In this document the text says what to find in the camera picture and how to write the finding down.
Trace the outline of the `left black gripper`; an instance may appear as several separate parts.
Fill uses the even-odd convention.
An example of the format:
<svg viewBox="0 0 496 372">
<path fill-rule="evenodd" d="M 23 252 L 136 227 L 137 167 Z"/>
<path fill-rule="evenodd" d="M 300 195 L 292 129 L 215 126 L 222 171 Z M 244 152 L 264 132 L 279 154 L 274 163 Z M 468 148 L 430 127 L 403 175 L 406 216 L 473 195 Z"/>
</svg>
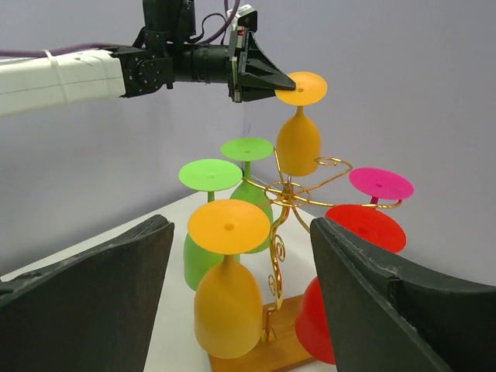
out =
<svg viewBox="0 0 496 372">
<path fill-rule="evenodd" d="M 260 49 L 250 30 L 231 32 L 227 57 L 229 97 L 236 103 L 271 98 L 276 91 L 296 89 L 296 83 Z"/>
</svg>

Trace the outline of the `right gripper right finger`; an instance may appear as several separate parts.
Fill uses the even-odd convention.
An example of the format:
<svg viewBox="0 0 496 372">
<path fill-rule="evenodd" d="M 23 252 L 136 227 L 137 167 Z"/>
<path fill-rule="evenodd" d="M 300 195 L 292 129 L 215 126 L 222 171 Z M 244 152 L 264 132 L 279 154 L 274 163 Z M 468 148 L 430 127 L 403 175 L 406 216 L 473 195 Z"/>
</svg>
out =
<svg viewBox="0 0 496 372">
<path fill-rule="evenodd" d="M 430 270 L 339 224 L 311 223 L 340 371 L 493 371 L 495 289 Z"/>
</svg>

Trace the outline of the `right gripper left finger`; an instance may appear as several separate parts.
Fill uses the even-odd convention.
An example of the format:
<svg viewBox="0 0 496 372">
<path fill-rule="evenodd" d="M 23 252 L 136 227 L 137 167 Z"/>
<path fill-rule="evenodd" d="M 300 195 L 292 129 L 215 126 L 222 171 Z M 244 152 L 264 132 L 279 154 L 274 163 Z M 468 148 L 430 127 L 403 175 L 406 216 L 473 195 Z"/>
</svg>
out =
<svg viewBox="0 0 496 372">
<path fill-rule="evenodd" d="M 174 238 L 154 215 L 1 283 L 3 371 L 141 371 Z"/>
</svg>

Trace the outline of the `orange wine glass front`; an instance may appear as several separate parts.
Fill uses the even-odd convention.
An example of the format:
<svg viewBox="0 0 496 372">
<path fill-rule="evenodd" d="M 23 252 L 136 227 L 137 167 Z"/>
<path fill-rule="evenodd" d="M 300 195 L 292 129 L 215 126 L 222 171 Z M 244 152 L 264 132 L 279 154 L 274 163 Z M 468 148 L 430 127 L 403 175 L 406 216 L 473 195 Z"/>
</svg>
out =
<svg viewBox="0 0 496 372">
<path fill-rule="evenodd" d="M 276 97 L 287 105 L 293 105 L 296 112 L 281 127 L 276 151 L 282 172 L 304 177 L 317 169 L 322 148 L 319 128 L 304 113 L 304 108 L 321 101 L 328 86 L 323 77 L 309 71 L 294 72 L 289 77 L 296 84 L 295 90 L 277 90 Z"/>
</svg>

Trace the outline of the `orange wine glass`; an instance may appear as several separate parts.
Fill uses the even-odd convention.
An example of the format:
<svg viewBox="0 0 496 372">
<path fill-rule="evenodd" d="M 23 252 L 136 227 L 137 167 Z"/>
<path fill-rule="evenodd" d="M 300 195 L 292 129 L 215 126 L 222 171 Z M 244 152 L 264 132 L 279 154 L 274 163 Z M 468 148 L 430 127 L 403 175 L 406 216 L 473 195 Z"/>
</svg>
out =
<svg viewBox="0 0 496 372">
<path fill-rule="evenodd" d="M 277 90 L 276 97 L 287 105 L 293 105 L 296 112 L 281 127 L 276 151 L 282 172 L 304 177 L 317 169 L 322 148 L 319 128 L 304 113 L 304 108 L 321 101 L 328 86 L 323 77 L 309 71 L 294 72 L 289 77 L 296 84 L 295 90 Z"/>
<path fill-rule="evenodd" d="M 265 213 L 238 199 L 211 201 L 189 219 L 188 232 L 193 241 L 208 252 L 223 256 L 200 280 L 194 301 L 195 337 L 213 357 L 244 356 L 260 340 L 260 286 L 235 256 L 256 249 L 269 230 Z"/>
</svg>

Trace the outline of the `magenta wine glass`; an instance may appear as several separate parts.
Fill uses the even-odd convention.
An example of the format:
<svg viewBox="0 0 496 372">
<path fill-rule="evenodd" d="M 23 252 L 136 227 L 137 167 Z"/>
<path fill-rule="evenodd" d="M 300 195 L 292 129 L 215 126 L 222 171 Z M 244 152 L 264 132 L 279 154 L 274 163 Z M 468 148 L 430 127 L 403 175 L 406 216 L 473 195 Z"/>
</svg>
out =
<svg viewBox="0 0 496 372">
<path fill-rule="evenodd" d="M 413 184 L 395 172 L 376 168 L 359 167 L 350 171 L 352 186 L 370 196 L 370 203 L 377 204 L 381 199 L 403 201 L 415 192 Z"/>
</svg>

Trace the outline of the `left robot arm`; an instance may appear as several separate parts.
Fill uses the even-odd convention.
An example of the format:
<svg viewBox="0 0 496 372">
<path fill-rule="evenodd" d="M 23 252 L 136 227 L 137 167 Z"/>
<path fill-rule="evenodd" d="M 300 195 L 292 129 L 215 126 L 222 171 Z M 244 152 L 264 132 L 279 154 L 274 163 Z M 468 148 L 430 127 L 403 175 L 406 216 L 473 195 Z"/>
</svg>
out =
<svg viewBox="0 0 496 372">
<path fill-rule="evenodd" d="M 131 46 L 3 51 L 1 114 L 105 98 L 133 98 L 177 82 L 224 84 L 233 102 L 293 91 L 295 82 L 260 49 L 257 11 L 234 4 L 209 38 L 196 33 L 193 1 L 143 2 L 144 26 Z"/>
</svg>

